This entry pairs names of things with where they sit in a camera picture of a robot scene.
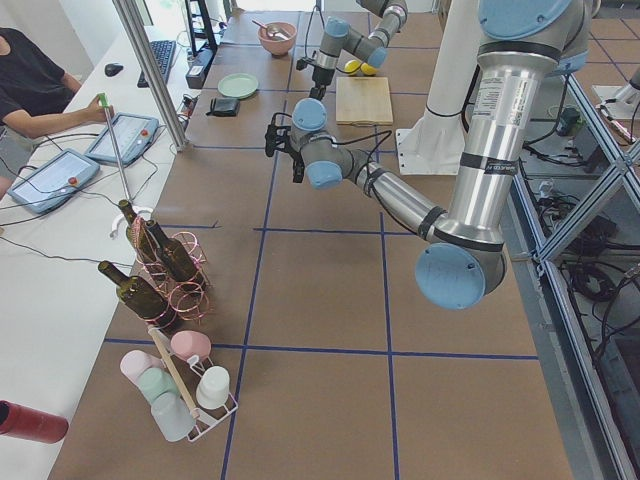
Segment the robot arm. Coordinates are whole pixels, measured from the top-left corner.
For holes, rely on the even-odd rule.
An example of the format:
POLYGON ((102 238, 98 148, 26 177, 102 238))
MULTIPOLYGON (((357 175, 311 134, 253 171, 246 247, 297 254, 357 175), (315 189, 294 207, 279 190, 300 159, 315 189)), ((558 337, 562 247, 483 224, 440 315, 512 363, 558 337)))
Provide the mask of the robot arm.
POLYGON ((330 18, 319 52, 310 60, 313 88, 289 125, 271 123, 265 152, 291 156, 296 181, 328 189, 350 180, 376 199, 406 230, 427 242, 415 278, 432 303, 453 310, 477 304, 502 282, 507 262, 500 218, 524 146, 531 108, 542 80, 568 74, 585 62, 591 5, 587 1, 483 1, 476 54, 479 86, 461 152, 451 204, 442 208, 361 150, 341 146, 325 128, 322 98, 341 53, 374 67, 405 25, 402 1, 368 1, 380 22, 362 35, 330 18))
POLYGON ((323 99, 343 51, 371 67, 379 68, 387 57, 392 37, 406 24, 408 8, 405 1, 370 0, 357 1, 357 4, 379 17, 380 22, 365 36, 341 18, 330 17, 327 20, 319 51, 311 59, 314 86, 309 96, 313 99, 323 99))

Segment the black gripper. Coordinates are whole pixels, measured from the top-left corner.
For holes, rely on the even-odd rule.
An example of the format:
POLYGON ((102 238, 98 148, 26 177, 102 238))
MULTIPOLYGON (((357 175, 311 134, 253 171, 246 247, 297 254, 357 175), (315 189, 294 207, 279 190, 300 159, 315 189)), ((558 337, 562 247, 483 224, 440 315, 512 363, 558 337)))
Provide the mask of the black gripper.
POLYGON ((292 159, 292 181, 302 183, 305 176, 305 164, 301 153, 293 146, 291 141, 291 128, 281 127, 279 135, 280 151, 288 154, 292 159))
POLYGON ((327 69, 319 64, 315 64, 313 66, 312 74, 314 86, 310 90, 309 97, 316 100, 322 100, 325 96, 326 88, 332 83, 333 77, 333 68, 327 69))

